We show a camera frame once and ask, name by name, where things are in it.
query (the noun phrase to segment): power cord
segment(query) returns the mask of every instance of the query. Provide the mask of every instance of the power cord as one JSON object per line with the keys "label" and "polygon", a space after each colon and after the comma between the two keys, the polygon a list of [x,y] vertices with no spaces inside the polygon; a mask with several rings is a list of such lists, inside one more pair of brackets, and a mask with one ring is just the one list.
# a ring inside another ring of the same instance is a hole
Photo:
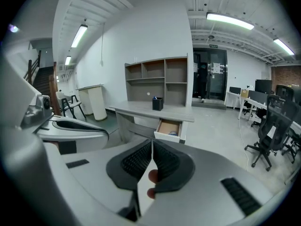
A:
{"label": "power cord", "polygon": [[239,117],[239,133],[240,133],[241,140],[242,140],[242,142],[243,142],[243,150],[244,150],[244,153],[245,153],[245,155],[246,155],[246,157],[247,157],[247,161],[246,161],[246,171],[248,171],[249,157],[248,157],[248,155],[246,154],[243,136],[241,135],[240,117]]}

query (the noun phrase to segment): hand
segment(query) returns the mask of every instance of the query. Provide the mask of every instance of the hand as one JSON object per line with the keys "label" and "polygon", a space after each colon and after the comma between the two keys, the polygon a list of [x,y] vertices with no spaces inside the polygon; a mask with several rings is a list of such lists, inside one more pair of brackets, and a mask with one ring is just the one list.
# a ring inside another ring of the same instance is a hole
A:
{"label": "hand", "polygon": [[[158,182],[158,170],[154,169],[149,172],[149,180],[155,184]],[[147,190],[147,195],[152,199],[155,199],[154,190],[155,188],[150,188],[149,190]]]}

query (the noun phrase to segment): drawer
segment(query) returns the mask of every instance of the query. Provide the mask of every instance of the drawer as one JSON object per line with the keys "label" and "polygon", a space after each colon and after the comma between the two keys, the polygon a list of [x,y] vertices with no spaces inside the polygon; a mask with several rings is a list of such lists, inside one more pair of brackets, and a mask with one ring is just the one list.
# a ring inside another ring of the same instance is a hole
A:
{"label": "drawer", "polygon": [[[158,128],[154,131],[156,139],[162,139],[173,142],[180,142],[182,123],[179,121],[160,120]],[[170,132],[176,131],[178,136],[169,135]]]}

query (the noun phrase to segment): gray shelving unit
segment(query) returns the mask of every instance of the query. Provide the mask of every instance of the gray shelving unit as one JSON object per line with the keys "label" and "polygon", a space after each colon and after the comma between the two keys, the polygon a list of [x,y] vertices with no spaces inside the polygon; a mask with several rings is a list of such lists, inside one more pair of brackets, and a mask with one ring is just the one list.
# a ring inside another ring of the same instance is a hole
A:
{"label": "gray shelving unit", "polygon": [[186,105],[187,57],[172,57],[125,64],[128,101],[152,101],[163,97],[164,104]]}

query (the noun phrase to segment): stair railing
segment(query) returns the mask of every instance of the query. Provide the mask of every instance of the stair railing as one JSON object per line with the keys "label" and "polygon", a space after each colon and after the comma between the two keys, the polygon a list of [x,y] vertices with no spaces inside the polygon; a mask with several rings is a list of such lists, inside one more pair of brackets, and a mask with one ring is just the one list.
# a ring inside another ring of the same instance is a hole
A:
{"label": "stair railing", "polygon": [[41,50],[39,51],[38,58],[32,63],[32,60],[28,60],[28,70],[23,77],[28,83],[32,85],[32,76],[36,69],[40,67],[40,61],[41,61]]}
{"label": "stair railing", "polygon": [[50,89],[50,99],[52,101],[52,106],[55,115],[61,115],[60,106],[56,98],[57,81],[56,81],[56,62],[53,65],[53,74],[49,76],[49,89]]}

